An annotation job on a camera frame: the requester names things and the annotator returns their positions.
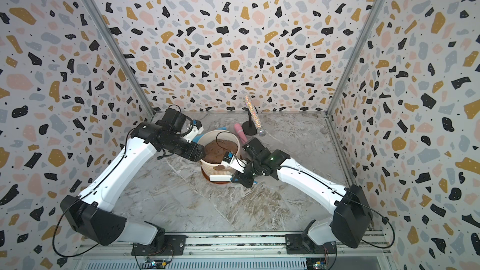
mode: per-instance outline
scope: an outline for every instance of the pink bottle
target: pink bottle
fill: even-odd
[[[240,123],[235,123],[235,125],[233,125],[233,128],[237,132],[237,135],[240,137],[240,140],[243,142],[243,144],[246,144],[247,137],[243,133],[242,125],[240,125]]]

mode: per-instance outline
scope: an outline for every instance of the patterned wall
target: patterned wall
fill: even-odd
[[[95,0],[156,109],[327,108],[374,0]]]
[[[59,203],[147,114],[79,0],[0,0],[0,18],[0,269],[58,269]],[[60,227],[74,252],[81,235]]]
[[[333,114],[399,269],[480,269],[478,3],[386,0]]]

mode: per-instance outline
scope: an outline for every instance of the brown soil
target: brown soil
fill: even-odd
[[[235,144],[235,142],[218,140],[217,145],[217,141],[213,140],[205,146],[205,157],[203,160],[210,164],[220,164],[225,153],[237,153],[237,150],[238,146]]]

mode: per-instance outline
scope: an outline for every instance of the wire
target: wire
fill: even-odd
[[[65,211],[62,213],[62,215],[60,216],[60,219],[58,219],[58,223],[57,223],[57,226],[55,226],[55,231],[53,231],[53,236],[52,236],[52,248],[53,248],[53,251],[55,251],[55,253],[63,258],[74,258],[74,257],[77,257],[77,256],[80,256],[80,255],[83,255],[84,253],[94,249],[95,247],[97,247],[100,243],[97,243],[95,245],[93,245],[92,247],[90,247],[89,249],[81,252],[81,253],[77,253],[77,254],[74,254],[74,255],[63,255],[61,254],[60,252],[58,252],[57,248],[55,248],[55,236],[57,235],[57,230],[58,230],[58,227],[60,226],[60,222],[62,221],[63,219],[63,216],[65,216],[65,213],[67,213],[67,211],[69,210],[69,208],[73,207],[75,205],[75,203],[77,203],[78,201],[81,201],[83,200],[85,197],[87,197],[88,195],[92,194],[92,191],[90,193],[88,193],[87,195],[83,196],[82,198],[76,200],[75,202],[73,202],[69,207],[67,207],[65,209]]]

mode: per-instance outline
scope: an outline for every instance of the marble floor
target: marble floor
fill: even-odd
[[[205,132],[247,120],[246,113],[187,112]],[[155,121],[162,114],[157,114]],[[262,113],[268,134],[256,137],[273,151],[289,153],[303,166],[346,184],[323,115],[312,113]],[[257,177],[246,189],[241,184],[213,184],[200,163],[178,156],[143,165],[117,201],[114,213],[148,221],[168,232],[301,231],[311,220],[328,212],[297,188],[272,177]]]

